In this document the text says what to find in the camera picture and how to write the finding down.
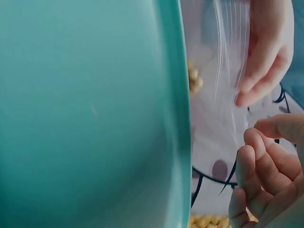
child's hand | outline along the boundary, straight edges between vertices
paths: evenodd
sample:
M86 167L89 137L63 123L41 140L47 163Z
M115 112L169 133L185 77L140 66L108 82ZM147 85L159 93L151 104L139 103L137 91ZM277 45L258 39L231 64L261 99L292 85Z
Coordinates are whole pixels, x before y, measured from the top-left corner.
M270 93L294 54L291 0L251 0L249 59L236 105L248 107Z
M273 139L296 143L298 156ZM233 228L302 228L304 223L304 115L258 121L237 153L237 183L229 217ZM246 207L259 220L249 221Z

teal plastic container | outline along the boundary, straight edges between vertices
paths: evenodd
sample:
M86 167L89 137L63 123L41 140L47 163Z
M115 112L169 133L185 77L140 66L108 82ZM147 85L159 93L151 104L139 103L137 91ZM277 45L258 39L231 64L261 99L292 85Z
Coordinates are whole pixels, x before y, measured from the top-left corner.
M0 227L186 228L179 0L1 0L0 28Z

plastic bag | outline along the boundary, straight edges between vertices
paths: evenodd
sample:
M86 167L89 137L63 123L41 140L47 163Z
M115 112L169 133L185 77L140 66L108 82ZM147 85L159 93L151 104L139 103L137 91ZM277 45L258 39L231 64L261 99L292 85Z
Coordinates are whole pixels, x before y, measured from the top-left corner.
M234 101L247 60L250 2L181 0L181 9L187 58L204 81L191 100L192 212L227 214L236 154L247 129L247 109Z

finger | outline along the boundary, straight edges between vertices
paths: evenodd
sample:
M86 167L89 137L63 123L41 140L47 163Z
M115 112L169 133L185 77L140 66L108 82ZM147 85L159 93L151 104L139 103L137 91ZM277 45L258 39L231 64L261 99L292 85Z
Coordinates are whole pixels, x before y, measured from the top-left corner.
M246 130L244 141L246 145L250 145L254 149L256 173L267 192L276 195L292 182L287 176L279 172L271 156L267 153L264 141L257 129Z
M233 190L228 214L233 228L255 227L256 223L249 221L249 216L246 212L246 193L242 188L236 188Z
M269 202L267 209L259 220L259 227L266 227L269 222L290 207L297 199L297 193L298 189L294 183L291 183L287 188L278 193L273 200Z
M262 139L266 138L261 132L260 134ZM264 142L267 153L270 155L279 172L287 176L291 181L294 181L302 171L299 157L291 154L283 146L275 143L273 140L271 141L272 142L268 144Z
M286 48L283 48L280 55L275 58L273 65L270 67L265 77L261 78L250 91L241 91L237 97L236 105L240 107L248 107L264 96L269 94L282 80L290 66L289 56Z
M280 114L255 124L255 128L269 138L285 138L297 144L302 167L304 166L304 115Z
M255 169L253 148L248 145L241 147L237 153L237 183L246 192L248 208L256 218L260 218L273 196L262 190Z
M280 39L273 34L258 38L257 44L247 61L245 76L239 85L242 93L248 93L262 79L274 63L280 50Z

grey spot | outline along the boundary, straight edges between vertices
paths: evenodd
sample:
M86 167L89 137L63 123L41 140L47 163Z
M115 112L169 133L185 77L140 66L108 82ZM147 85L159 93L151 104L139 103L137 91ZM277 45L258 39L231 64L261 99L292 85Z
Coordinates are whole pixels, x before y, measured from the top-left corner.
M225 181L228 175L228 166L223 160L217 160L213 164L212 177L220 181Z

